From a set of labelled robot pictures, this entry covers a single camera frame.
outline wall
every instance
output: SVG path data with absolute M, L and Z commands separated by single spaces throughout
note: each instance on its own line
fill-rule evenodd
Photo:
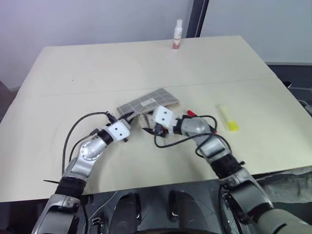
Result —
M 193 0 L 2 0 L 0 80 L 21 86 L 41 49 L 171 39 L 176 19 L 184 35 Z
M 312 0 L 210 0 L 201 36 L 241 35 L 268 63 L 312 63 Z

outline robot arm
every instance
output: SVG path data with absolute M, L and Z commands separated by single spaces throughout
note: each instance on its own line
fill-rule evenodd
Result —
M 158 131 L 161 125 L 171 134 L 188 137 L 212 133 L 203 118 L 176 118 L 172 111 L 162 106 L 154 111 L 153 117 L 158 124 L 155 131 Z M 220 184 L 229 190 L 229 204 L 240 222 L 253 223 L 263 234 L 312 233 L 312 226 L 287 211 L 273 207 L 267 194 L 247 169 L 236 160 L 223 140 L 212 136 L 202 144 L 206 139 L 207 136 L 194 138 L 196 145 L 201 146 L 201 154 L 218 176 Z
M 109 144 L 123 140 L 129 134 L 130 125 L 126 120 L 120 119 L 105 127 L 91 140 L 82 143 L 78 157 L 66 168 L 55 194 L 49 198 L 32 234 L 76 233 L 79 220 L 75 213 L 80 204 L 79 198 L 95 162 Z

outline white spray bottle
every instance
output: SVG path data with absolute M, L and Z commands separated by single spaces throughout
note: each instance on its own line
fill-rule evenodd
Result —
M 174 34 L 174 44 L 172 46 L 172 48 L 175 50 L 177 50 L 180 47 L 181 36 L 182 36 L 182 23 L 183 23 L 183 20 L 181 20 L 181 19 L 178 19 L 176 21 L 175 34 Z

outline table surface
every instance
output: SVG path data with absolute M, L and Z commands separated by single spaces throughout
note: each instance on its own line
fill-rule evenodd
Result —
M 0 202 L 48 198 L 59 180 L 64 140 L 73 123 L 165 87 L 172 110 L 216 117 L 218 131 L 252 174 L 312 165 L 312 120 L 241 37 L 146 41 L 44 48 L 0 124 Z M 231 133 L 217 106 L 240 126 Z M 84 120 L 67 149 L 105 117 Z M 97 161 L 86 193 L 216 178 L 194 154 L 195 143 L 158 149 L 134 122 L 129 141 Z

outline yellow highlighter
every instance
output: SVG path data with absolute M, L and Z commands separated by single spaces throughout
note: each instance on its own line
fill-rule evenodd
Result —
M 239 126 L 236 123 L 235 120 L 233 120 L 233 118 L 230 116 L 226 106 L 224 105 L 219 105 L 219 112 L 222 116 L 222 118 L 224 119 L 224 121 L 226 122 L 226 125 L 228 126 L 229 130 L 231 132 L 237 132 L 239 130 Z

